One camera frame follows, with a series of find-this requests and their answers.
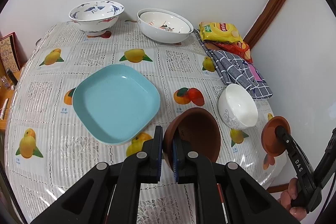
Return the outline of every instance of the orange fruit print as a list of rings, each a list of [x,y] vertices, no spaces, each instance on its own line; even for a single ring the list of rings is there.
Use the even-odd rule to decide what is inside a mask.
[[[274,165],[274,164],[275,164],[275,158],[266,154],[264,161],[262,163],[263,170],[266,170],[269,167],[269,165]]]
[[[180,105],[186,105],[188,103],[193,102],[197,106],[203,106],[204,105],[204,97],[202,95],[202,92],[200,92],[196,88],[181,88],[177,91],[175,91],[174,100]]]
[[[177,96],[177,93],[178,93],[178,90],[175,91],[173,95],[175,102],[177,102],[180,105],[185,105],[185,104],[190,103],[190,99],[188,98],[187,93],[185,93],[185,95],[182,95],[182,96]]]
[[[76,88],[72,89],[72,90],[69,90],[65,95],[64,95],[64,103],[66,105],[72,105],[72,95],[74,93]]]

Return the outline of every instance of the wooden trim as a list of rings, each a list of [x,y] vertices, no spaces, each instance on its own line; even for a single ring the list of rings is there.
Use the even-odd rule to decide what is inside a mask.
[[[286,0],[269,0],[261,15],[258,17],[248,34],[244,37],[244,42],[250,48],[258,42],[268,26],[272,23]]]
[[[289,183],[281,184],[281,185],[278,185],[278,186],[270,186],[270,187],[267,188],[267,192],[269,192],[270,194],[283,192],[283,191],[288,189],[288,185],[289,185]]]

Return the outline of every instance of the wooden door frame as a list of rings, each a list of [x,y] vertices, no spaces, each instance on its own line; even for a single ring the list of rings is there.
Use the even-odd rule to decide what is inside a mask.
[[[258,42],[258,40],[270,26],[285,1],[286,0],[268,1],[263,12],[257,18],[256,22],[253,24],[247,35],[244,37],[244,42],[246,42],[250,46],[250,48],[254,47],[254,45]]]

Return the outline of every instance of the chip bag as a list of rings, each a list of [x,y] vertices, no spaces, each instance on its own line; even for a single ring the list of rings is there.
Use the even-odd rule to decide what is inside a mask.
[[[241,43],[239,41],[234,43],[223,43],[223,42],[214,42],[209,41],[210,43],[214,44],[215,46],[221,48],[226,52],[230,52],[240,56],[241,58],[245,59],[249,63],[253,63],[250,53],[250,47],[244,41]]]
[[[236,41],[243,43],[238,30],[230,23],[201,22],[199,25],[199,35],[203,41],[207,39],[227,43]]]

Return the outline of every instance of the mango print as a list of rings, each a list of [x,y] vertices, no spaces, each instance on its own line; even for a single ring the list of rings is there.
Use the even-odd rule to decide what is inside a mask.
[[[72,105],[72,95],[74,94],[76,88],[73,88],[72,90],[69,90],[65,95],[64,95],[64,103],[66,105]]]
[[[203,65],[202,70],[207,70],[211,72],[214,72],[216,70],[214,64],[212,63],[211,58],[208,56],[204,58],[202,65]]]
[[[269,167],[269,165],[274,165],[274,164],[275,164],[275,158],[266,154],[264,161],[262,163],[263,170],[266,170]]]
[[[64,60],[61,58],[61,49],[60,48],[55,48],[53,49],[50,54],[48,54],[44,61],[39,65],[52,65],[56,62],[64,62]]]
[[[134,153],[140,152],[142,150],[143,143],[150,139],[152,139],[152,137],[149,134],[145,132],[140,132],[132,139],[132,143],[127,147],[126,157]]]
[[[126,61],[126,60],[132,63],[139,63],[142,60],[153,62],[153,60],[150,59],[148,55],[145,54],[145,51],[141,48],[133,48],[131,50],[125,51],[123,57],[119,61]]]
[[[16,151],[15,155],[21,155],[25,159],[31,158],[33,155],[36,157],[43,158],[40,150],[36,146],[36,134],[35,131],[31,128],[28,128],[23,138],[20,141],[19,148]]]
[[[231,129],[230,137],[231,137],[231,147],[233,147],[235,144],[241,144],[245,138],[249,137],[249,135],[247,135],[245,132],[241,130]]]
[[[190,102],[193,102],[197,106],[204,105],[203,94],[196,88],[181,88],[175,91],[173,98],[180,105],[186,105]]]

